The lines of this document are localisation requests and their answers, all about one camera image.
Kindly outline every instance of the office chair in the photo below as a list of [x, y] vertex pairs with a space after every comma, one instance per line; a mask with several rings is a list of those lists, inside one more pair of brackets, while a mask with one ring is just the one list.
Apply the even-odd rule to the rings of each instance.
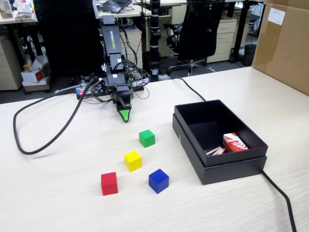
[[34, 0], [52, 77], [89, 76], [104, 62], [92, 0]]
[[[184, 21], [176, 28], [171, 24], [164, 24], [167, 31], [167, 42], [170, 48], [178, 53], [178, 64], [170, 66], [166, 73], [173, 70], [189, 69], [192, 75], [194, 67], [202, 67], [215, 72], [206, 61], [201, 59], [213, 56], [216, 51], [217, 29], [220, 23], [225, 0], [187, 0], [187, 10]], [[173, 35], [169, 36], [168, 28]]]

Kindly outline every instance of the red and white package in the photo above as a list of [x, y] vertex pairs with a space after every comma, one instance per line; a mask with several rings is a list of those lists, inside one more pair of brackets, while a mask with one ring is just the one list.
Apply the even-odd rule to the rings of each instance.
[[235, 133], [224, 134], [223, 145], [229, 152], [248, 150], [247, 146]]

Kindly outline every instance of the red cube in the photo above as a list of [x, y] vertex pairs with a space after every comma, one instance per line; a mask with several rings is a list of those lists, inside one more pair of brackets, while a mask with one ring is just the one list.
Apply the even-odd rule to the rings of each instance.
[[106, 173], [101, 175], [101, 186], [103, 196], [118, 193], [116, 173]]

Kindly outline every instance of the small red box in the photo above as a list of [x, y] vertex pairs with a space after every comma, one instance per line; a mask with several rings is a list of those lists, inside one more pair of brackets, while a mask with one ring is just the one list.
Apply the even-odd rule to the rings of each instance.
[[25, 82], [37, 83], [43, 79], [43, 73], [41, 70], [24, 70], [21, 75]]
[[102, 174], [101, 187], [103, 196], [118, 193], [116, 173]]
[[235, 133], [224, 134], [223, 145], [229, 152], [248, 150], [247, 146]]

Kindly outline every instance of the black box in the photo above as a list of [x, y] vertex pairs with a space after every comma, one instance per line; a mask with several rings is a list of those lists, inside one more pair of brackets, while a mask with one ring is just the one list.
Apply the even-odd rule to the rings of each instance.
[[[220, 100], [176, 105], [173, 128], [203, 185], [260, 174], [268, 146]], [[249, 148], [206, 156], [236, 133]]]

